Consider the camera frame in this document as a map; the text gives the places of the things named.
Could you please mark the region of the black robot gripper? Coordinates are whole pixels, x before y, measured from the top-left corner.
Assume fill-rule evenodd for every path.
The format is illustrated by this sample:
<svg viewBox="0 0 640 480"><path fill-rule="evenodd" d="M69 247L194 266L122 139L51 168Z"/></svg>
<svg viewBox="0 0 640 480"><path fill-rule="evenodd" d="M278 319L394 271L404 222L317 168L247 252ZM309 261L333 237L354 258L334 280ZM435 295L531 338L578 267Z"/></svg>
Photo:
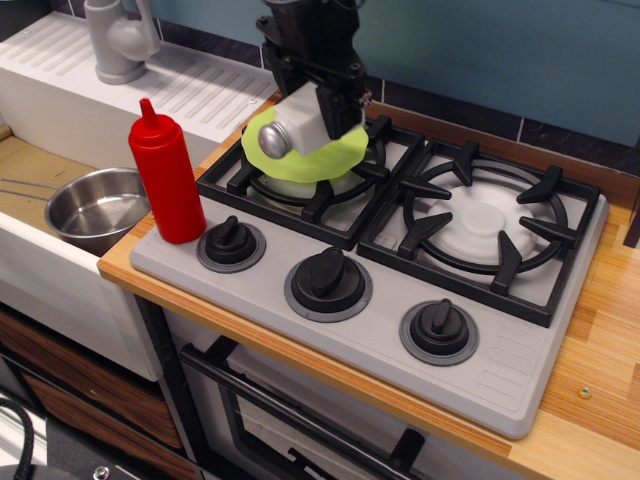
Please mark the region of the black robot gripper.
<svg viewBox="0 0 640 480"><path fill-rule="evenodd" d="M265 58L283 97L313 83L327 135L339 140L363 123L371 101L366 66L353 46L362 1L267 1L256 20Z"/></svg>

